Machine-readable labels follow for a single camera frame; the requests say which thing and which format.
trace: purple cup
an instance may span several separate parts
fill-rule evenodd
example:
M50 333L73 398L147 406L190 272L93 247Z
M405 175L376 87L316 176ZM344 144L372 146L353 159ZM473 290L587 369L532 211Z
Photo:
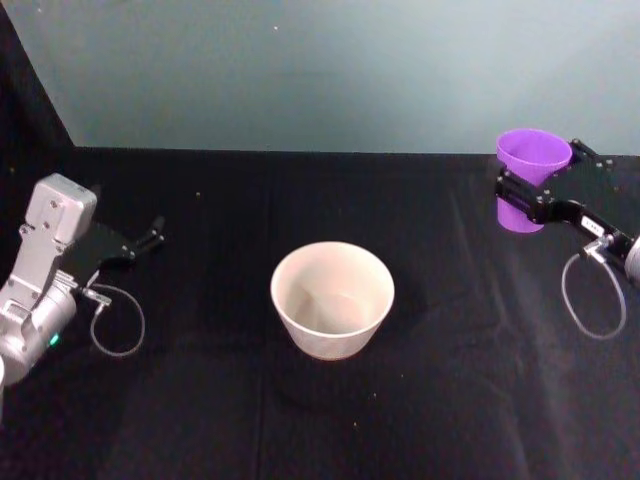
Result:
M498 160L535 186L543 183L553 172L566 167L572 156L571 146L566 140L543 130L511 130L500 135L496 143ZM498 222L517 233L534 233L543 227L531 222L524 212L500 198Z

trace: white bowl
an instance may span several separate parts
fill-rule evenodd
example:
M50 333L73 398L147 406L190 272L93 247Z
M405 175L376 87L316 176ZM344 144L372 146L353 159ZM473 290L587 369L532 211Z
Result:
M384 263L343 242L294 250L271 278L271 299L292 340L322 360L362 350L389 313L394 294Z

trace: cable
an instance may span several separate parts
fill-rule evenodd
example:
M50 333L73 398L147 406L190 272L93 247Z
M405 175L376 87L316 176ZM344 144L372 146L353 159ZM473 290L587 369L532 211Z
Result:
M122 290L121 288L118 287L114 287L112 285L104 285L102 283L93 283L91 284L91 288L102 288L104 290L110 290L112 292L116 292L116 293L120 293L121 295L124 295L125 297L127 297L129 300L131 300L131 302L135 305L136 309L138 310L138 314L140 316L140 338L138 340L138 343L136 343L133 348L125 351L125 352L114 352L112 350L107 349L106 347L104 347L96 338L96 323L98 322L98 317L100 316L100 312L101 310L98 309L96 310L96 313L93 316L93 319L91 320L91 327L89 329L89 333L91 334L91 340L93 341L93 344L96 346L96 348L98 348L98 350L100 350L102 353L104 353L105 355L108 355L110 357L114 357L114 358L125 358L125 357L129 357L131 355L133 355L134 353L136 353L140 347L142 346L142 342L144 341L144 337L145 337L145 333L146 333L146 320L144 318L144 312L142 311L142 307L140 306L140 304L138 303L138 301L135 299L135 297L133 295L131 295L129 292Z
M622 293L622 289L620 288L620 283L618 282L618 279L616 278L615 274L611 270L611 267L609 267L609 265L607 265L606 262L601 263L601 265L604 267L606 272L609 274L609 278L611 278L611 281L613 282L613 286L616 289L616 293L618 294L618 299L620 300L620 323L618 324L618 327L614 331L604 335L600 335L600 334L589 331L582 324L582 322L578 318L578 315L576 315L576 312L573 310L573 307L571 306L571 302L569 301L569 296L567 295L567 272L569 271L569 268L571 268L571 265L573 265L573 263L579 258L580 258L579 253L576 253L575 255L573 255L567 261L567 263L564 266L564 269L562 270L562 296L564 297L564 302L567 305L567 308L569 309L569 313L571 314L573 321L576 323L576 325L578 326L578 328L582 333L584 333L586 336L594 340L611 340L616 336L618 336L618 334L622 331L622 329L625 327L627 323L627 304L624 300L624 293Z

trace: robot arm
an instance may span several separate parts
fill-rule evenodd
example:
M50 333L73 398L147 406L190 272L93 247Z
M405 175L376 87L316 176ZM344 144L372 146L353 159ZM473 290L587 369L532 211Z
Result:
M138 242L93 222L97 201L94 192L59 174L36 184L20 227L18 256L0 290L5 385L28 374L75 315L78 296L99 308L111 303L89 288L100 267L132 263L164 241L162 218Z
M629 197L612 181L614 161L602 159L580 140L572 140L570 164L534 186L502 166L495 194L538 224L568 223L591 240L582 254L605 261L640 280L640 222Z

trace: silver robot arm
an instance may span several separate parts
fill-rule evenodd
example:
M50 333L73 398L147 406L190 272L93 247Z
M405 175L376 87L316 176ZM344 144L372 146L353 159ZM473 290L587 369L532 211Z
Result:
M91 290L100 268L132 264L164 242L164 219L138 241L93 221L98 197L59 174L39 181L20 227L22 243L0 290L0 419L5 386L22 380L76 314L76 299L111 299Z
M0 290L5 385L22 380L75 315L79 285L58 267L88 231L97 203L94 192L59 174L36 184L16 262Z

